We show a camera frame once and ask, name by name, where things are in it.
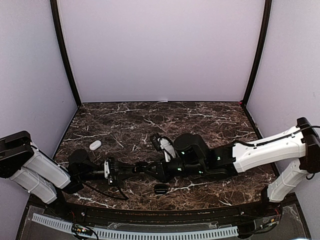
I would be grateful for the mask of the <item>white earbud charging case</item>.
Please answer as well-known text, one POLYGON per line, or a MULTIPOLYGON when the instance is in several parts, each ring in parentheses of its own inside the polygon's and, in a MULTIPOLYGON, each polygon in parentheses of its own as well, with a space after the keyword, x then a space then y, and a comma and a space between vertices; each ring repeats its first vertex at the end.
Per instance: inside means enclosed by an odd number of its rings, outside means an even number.
POLYGON ((100 148, 101 145, 102 145, 102 142, 101 142, 100 140, 96 140, 96 141, 94 141, 93 143, 91 143, 91 144, 89 145, 89 149, 90 149, 91 151, 95 151, 95 150, 97 150, 98 148, 100 148))

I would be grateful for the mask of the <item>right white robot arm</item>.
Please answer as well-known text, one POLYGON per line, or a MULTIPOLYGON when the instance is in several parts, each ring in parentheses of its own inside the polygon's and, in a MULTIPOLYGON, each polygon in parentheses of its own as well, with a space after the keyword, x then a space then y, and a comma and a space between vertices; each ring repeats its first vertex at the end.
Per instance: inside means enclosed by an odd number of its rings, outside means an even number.
POLYGON ((199 134, 184 133, 174 141, 154 134, 151 141, 164 158, 143 168, 143 172, 162 183, 174 177, 202 175, 208 179, 224 180, 250 169, 292 160, 280 176, 262 192, 262 201, 255 213, 266 217, 303 178, 320 171, 319 126, 305 118, 288 130, 256 141, 232 143, 210 149, 199 134))

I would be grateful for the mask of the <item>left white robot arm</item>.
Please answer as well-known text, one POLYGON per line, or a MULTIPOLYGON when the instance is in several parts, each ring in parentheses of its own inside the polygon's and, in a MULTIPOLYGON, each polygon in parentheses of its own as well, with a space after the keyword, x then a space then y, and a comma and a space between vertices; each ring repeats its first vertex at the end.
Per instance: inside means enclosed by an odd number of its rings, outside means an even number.
POLYGON ((93 163, 85 149, 75 150, 64 167, 41 151, 24 130, 0 139, 0 177, 38 197, 60 218, 71 213, 64 194, 89 187, 88 181, 107 180, 117 188, 117 169, 111 159, 100 165, 93 163))

